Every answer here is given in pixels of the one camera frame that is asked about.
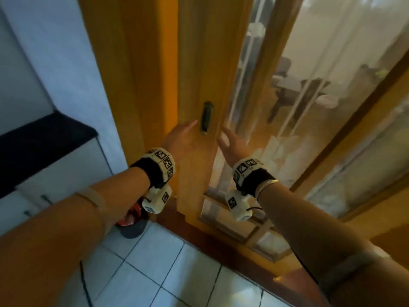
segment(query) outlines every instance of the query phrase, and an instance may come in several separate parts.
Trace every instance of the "person's right arm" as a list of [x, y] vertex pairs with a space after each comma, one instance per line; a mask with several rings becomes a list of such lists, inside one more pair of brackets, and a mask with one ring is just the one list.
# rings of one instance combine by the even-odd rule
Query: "person's right arm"
[[[222, 139], [218, 143], [230, 167], [251, 155], [243, 140], [231, 130], [224, 128], [223, 132], [230, 145]], [[350, 227], [298, 198], [280, 183], [267, 186], [257, 202], [313, 276], [323, 276], [370, 246]], [[409, 273], [392, 259], [382, 259], [341, 284], [332, 293], [331, 304], [409, 306]]]

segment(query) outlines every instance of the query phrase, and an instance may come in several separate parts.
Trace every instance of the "wall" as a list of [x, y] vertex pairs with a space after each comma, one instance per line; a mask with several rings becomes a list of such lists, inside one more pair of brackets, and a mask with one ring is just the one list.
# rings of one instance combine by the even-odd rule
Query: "wall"
[[0, 11], [0, 135], [53, 112], [46, 91]]
[[113, 173], [125, 170], [77, 0], [0, 0], [0, 6], [57, 109], [94, 127]]

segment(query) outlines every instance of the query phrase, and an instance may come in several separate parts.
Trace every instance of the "black cable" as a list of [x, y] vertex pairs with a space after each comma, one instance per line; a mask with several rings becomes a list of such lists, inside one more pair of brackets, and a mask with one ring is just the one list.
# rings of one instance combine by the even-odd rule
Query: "black cable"
[[84, 267], [82, 266], [82, 261], [79, 261], [79, 271], [81, 273], [81, 282], [82, 282], [82, 287], [84, 288], [85, 296], [87, 298], [88, 306], [89, 307], [94, 307], [92, 304], [92, 300], [89, 297], [88, 289], [87, 289], [87, 284], [85, 283], [85, 277], [84, 277]]
[[251, 210], [251, 209], [260, 209], [260, 210], [263, 210], [263, 209], [260, 208], [260, 207], [250, 207], [250, 208], [246, 209], [246, 211], [249, 211], [249, 210]]

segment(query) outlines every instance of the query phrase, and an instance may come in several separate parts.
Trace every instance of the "finger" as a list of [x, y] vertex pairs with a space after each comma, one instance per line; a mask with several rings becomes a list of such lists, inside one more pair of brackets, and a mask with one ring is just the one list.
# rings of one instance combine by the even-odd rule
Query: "finger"
[[225, 143], [225, 141], [222, 138], [217, 138], [217, 145], [220, 147], [223, 154], [227, 152], [229, 148], [228, 145]]
[[228, 129], [227, 127], [223, 126], [222, 132], [226, 134], [226, 136], [229, 139], [230, 144], [233, 142], [233, 140], [237, 139], [237, 135], [231, 129]]
[[197, 124], [197, 119], [191, 122], [187, 122], [185, 124], [183, 124], [183, 132], [187, 133], [189, 130], [192, 129], [193, 126], [195, 126]]

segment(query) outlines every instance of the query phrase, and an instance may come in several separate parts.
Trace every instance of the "person's right hand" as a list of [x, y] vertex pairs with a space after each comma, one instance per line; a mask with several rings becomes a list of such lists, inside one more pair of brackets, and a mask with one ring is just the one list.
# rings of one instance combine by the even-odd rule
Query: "person's right hand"
[[222, 132], [225, 133], [229, 139], [229, 146], [227, 146], [222, 138], [217, 139], [217, 144], [222, 150], [223, 156], [230, 167], [233, 167], [243, 158], [251, 156], [250, 149], [244, 140], [240, 139], [233, 131], [226, 127], [222, 127]]

